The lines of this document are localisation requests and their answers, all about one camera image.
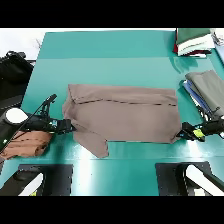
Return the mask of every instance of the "gray cloth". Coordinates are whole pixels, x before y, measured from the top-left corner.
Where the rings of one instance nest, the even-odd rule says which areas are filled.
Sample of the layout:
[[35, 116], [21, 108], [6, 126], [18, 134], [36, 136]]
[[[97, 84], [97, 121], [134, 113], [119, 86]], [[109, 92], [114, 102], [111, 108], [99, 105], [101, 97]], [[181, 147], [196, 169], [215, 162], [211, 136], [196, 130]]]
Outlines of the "gray cloth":
[[205, 100], [212, 111], [220, 107], [216, 114], [224, 115], [224, 81], [215, 71], [190, 72], [186, 78], [194, 83], [192, 90]]
[[70, 84], [63, 114], [74, 139], [100, 158], [107, 141], [173, 143], [181, 130], [172, 89]]

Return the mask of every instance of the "brown shirt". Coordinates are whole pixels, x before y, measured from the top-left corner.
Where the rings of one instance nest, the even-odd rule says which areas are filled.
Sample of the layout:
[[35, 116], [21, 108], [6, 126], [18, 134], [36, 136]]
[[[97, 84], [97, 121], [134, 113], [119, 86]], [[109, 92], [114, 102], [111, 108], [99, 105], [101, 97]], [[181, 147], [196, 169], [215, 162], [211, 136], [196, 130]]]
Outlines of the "brown shirt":
[[74, 138], [99, 158], [107, 141], [173, 143], [181, 130], [175, 90], [130, 86], [68, 86], [64, 118]]

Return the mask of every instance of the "teal table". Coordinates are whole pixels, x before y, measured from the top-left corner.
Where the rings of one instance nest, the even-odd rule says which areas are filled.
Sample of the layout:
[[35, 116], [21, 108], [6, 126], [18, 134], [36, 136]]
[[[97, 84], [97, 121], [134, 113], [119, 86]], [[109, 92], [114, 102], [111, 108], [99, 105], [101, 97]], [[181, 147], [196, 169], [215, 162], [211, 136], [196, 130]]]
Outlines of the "teal table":
[[[214, 69], [224, 79], [215, 50], [207, 59], [177, 57], [171, 31], [107, 31], [47, 33], [22, 109], [32, 113], [56, 93], [51, 116], [61, 119], [67, 85], [99, 84], [173, 88], [181, 121], [202, 120], [190, 96], [180, 86], [188, 72]], [[224, 141], [209, 136], [205, 143], [174, 144], [109, 142], [109, 157], [98, 159], [73, 140], [72, 133], [55, 136], [44, 155], [6, 161], [0, 187], [19, 164], [73, 164], [71, 195], [158, 195], [155, 163], [209, 161], [224, 180]]]

